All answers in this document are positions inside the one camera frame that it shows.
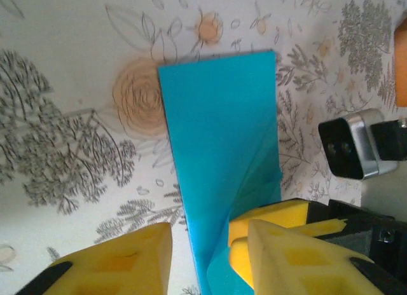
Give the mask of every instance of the botanical pattern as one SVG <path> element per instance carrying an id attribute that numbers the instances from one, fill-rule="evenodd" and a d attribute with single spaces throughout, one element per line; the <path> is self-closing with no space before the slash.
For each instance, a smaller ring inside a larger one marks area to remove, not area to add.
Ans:
<path id="1" fill-rule="evenodd" d="M 200 295 L 188 276 L 181 192 L 169 187 L 177 180 L 158 65 L 277 52 L 283 198 L 360 204 L 361 184 L 332 175 L 318 124 L 369 107 L 389 118 L 406 114 L 395 104 L 392 56 L 406 0 L 37 1 L 43 5 L 0 0 L 1 39 L 12 48 L 0 53 L 5 294 L 58 252 L 167 221 L 174 243 L 185 243 L 181 254 L 174 251 L 183 275 L 171 278 L 169 294 Z M 45 207 L 27 208 L 27 200 Z M 26 245 L 8 245 L 17 238 Z"/>
<path id="2" fill-rule="evenodd" d="M 108 219 L 97 227 L 96 232 L 100 237 L 95 240 L 95 243 L 159 222 L 168 222 L 172 226 L 175 223 L 186 225 L 179 185 L 175 184 L 174 189 L 163 196 L 174 205 L 164 209 L 155 209 L 155 203 L 145 198 L 129 200 L 120 205 L 120 209 L 116 213 L 117 217 Z"/>
<path id="3" fill-rule="evenodd" d="M 78 198 L 97 203 L 105 177 L 126 185 L 135 146 L 116 142 L 93 109 L 63 114 L 45 95 L 52 92 L 36 66 L 15 51 L 0 54 L 0 184 L 19 173 L 30 205 L 52 205 L 70 214 Z"/>
<path id="4" fill-rule="evenodd" d="M 363 6 L 358 6 L 351 0 L 342 9 L 342 15 L 338 35 L 341 56 L 349 53 L 350 72 L 364 72 L 370 92 L 379 86 L 382 54 L 389 53 L 392 37 L 389 10 L 384 2 L 374 4 L 372 0 L 364 0 Z"/>
<path id="5" fill-rule="evenodd" d="M 181 295 L 201 295 L 201 292 L 195 286 L 187 287 L 183 289 Z"/>

